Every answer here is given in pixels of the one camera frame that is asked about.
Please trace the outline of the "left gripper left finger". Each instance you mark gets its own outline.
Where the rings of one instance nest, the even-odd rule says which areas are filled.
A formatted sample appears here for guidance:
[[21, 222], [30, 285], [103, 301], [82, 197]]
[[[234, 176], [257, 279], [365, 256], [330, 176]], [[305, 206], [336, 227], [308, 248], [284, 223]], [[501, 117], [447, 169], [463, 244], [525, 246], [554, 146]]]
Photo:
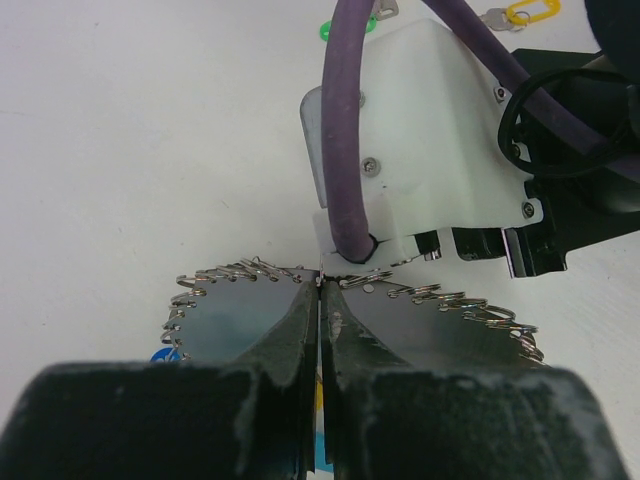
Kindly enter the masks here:
[[237, 358], [253, 367], [258, 386], [249, 397], [251, 418], [238, 456], [240, 475], [305, 475], [315, 470], [316, 370], [319, 293], [300, 285], [288, 310]]

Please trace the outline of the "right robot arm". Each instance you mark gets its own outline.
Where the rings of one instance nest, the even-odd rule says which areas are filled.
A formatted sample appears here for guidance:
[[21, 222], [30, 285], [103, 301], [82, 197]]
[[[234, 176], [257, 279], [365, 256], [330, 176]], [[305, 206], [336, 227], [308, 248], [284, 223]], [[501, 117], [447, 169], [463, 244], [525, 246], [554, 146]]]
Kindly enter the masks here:
[[515, 277], [566, 267], [570, 251], [639, 228], [639, 5], [589, 1], [598, 54], [507, 51], [464, 1], [432, 10], [510, 94], [495, 145], [526, 175], [522, 227], [457, 228], [467, 261]]

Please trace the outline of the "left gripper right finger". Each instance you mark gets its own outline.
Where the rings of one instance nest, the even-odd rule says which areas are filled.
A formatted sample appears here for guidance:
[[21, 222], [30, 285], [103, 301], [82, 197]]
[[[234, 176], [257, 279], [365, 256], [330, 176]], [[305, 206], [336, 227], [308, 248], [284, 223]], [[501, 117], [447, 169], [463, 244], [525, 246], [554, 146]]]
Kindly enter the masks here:
[[398, 404], [413, 369], [402, 311], [383, 286], [324, 284], [320, 304], [326, 460], [336, 470], [418, 470], [419, 434]]

